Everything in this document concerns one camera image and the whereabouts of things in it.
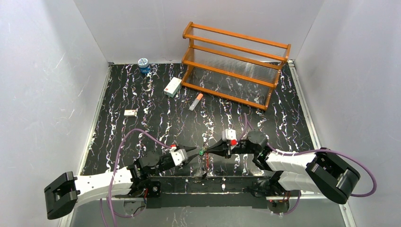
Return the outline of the metal key organizer ring red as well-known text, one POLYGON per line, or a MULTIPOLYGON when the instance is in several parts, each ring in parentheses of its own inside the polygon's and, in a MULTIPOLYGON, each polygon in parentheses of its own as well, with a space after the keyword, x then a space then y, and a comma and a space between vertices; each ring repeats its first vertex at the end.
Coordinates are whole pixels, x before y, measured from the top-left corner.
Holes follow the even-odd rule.
MULTIPOLYGON (((207 150, 208 146, 203 145, 200 150, 207 150)), ((207 177, 212 177, 213 176, 213 170, 212 170, 212 164, 211 164, 211 155, 208 153, 204 153, 202 156, 200 155, 199 157, 199 164, 200 164, 200 170, 198 171, 199 178, 204 180, 207 177)))

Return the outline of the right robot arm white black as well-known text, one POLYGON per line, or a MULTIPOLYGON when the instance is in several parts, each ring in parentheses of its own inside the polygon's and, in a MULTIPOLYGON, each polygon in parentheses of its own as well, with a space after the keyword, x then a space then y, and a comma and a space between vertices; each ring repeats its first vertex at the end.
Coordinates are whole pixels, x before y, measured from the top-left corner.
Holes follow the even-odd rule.
POLYGON ((205 153, 225 158, 233 154, 252 154, 252 162, 260 170, 273 172, 261 189, 271 194, 310 191, 321 193, 337 204, 345 204, 360 180, 360 173, 331 150, 307 154, 279 151, 258 130, 249 131, 245 139, 239 141, 223 136, 205 153))

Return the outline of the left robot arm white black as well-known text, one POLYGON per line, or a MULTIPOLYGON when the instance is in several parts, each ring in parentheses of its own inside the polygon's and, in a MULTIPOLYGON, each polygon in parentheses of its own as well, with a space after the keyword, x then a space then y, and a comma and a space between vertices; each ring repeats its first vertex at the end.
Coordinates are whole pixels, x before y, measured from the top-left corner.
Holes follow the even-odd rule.
POLYGON ((136 191, 151 190, 150 178, 160 173, 187 165, 194 157, 188 152, 195 147, 173 145, 169 152, 155 153, 137 159, 133 164, 97 175, 77 175, 65 172, 44 188, 48 220, 62 218, 85 203, 109 195, 132 195, 136 191))

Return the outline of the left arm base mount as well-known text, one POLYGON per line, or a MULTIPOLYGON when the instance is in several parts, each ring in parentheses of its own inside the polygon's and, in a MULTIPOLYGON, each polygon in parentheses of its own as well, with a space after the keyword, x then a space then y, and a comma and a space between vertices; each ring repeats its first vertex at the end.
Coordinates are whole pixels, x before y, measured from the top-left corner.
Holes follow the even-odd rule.
POLYGON ((160 181, 146 180, 131 186, 127 196, 142 198, 158 198, 161 194, 160 181))

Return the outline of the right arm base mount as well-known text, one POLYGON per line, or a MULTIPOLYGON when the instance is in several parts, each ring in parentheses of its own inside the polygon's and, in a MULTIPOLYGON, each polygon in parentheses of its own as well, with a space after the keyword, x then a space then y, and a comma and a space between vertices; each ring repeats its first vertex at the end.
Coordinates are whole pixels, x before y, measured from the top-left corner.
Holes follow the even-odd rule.
POLYGON ((284 214, 289 211, 291 191, 285 191, 275 184, 271 186, 268 180, 253 181, 252 185, 247 186, 244 191, 257 198, 264 197, 268 202, 268 209, 275 214, 284 214))

